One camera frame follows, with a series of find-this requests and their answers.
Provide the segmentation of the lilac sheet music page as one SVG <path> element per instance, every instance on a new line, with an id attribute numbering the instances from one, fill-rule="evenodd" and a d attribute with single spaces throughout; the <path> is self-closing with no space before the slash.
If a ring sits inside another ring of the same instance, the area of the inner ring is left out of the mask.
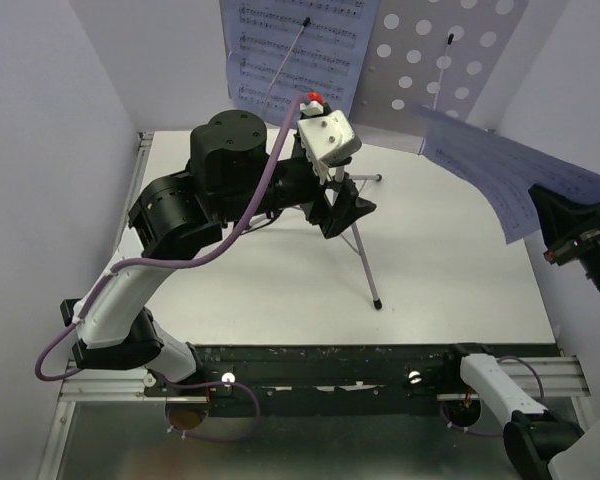
<path id="1" fill-rule="evenodd" d="M 315 92 L 348 114 L 377 1 L 222 1 L 229 96 L 280 125 L 290 101 Z"/>
<path id="2" fill-rule="evenodd" d="M 534 185 L 579 204 L 600 202 L 600 174 L 426 106 L 412 111 L 426 123 L 422 154 L 480 191 L 508 244 L 540 229 Z"/>

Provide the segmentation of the lilac perforated music stand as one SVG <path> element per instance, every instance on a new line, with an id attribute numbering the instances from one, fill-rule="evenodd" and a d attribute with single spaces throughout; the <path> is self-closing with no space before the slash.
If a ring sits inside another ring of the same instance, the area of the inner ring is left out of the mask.
<path id="1" fill-rule="evenodd" d="M 425 105 L 465 119 L 527 9 L 524 1 L 377 1 L 350 121 L 420 136 Z"/>

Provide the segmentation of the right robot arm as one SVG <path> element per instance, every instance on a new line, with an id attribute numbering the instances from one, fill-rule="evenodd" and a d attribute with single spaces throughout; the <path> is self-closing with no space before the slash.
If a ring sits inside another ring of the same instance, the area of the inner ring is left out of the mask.
<path id="1" fill-rule="evenodd" d="M 577 203 L 534 185 L 529 195 L 536 209 L 553 265 L 578 261 L 600 294 L 600 202 Z M 533 399 L 485 351 L 457 345 L 440 367 L 449 390 L 477 394 L 502 427 L 510 463 L 523 479 L 600 479 L 600 418 L 588 430 L 554 414 Z"/>

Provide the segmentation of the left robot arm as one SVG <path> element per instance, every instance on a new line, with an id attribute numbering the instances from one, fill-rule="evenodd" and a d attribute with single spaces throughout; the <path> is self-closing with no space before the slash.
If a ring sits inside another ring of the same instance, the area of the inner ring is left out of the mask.
<path id="1" fill-rule="evenodd" d="M 299 113 L 285 160 L 267 148 L 264 121 L 247 111 L 218 113 L 191 132 L 186 167 L 143 189 L 98 282 L 81 300 L 62 305 L 77 333 L 72 352 L 79 369 L 144 367 L 177 393 L 194 393 L 202 372 L 193 348 L 166 333 L 147 309 L 167 278 L 223 251 L 257 216 L 272 219 L 297 207 L 331 239 L 373 212 L 348 175 L 328 178 L 361 146 L 345 114 L 315 101 Z"/>

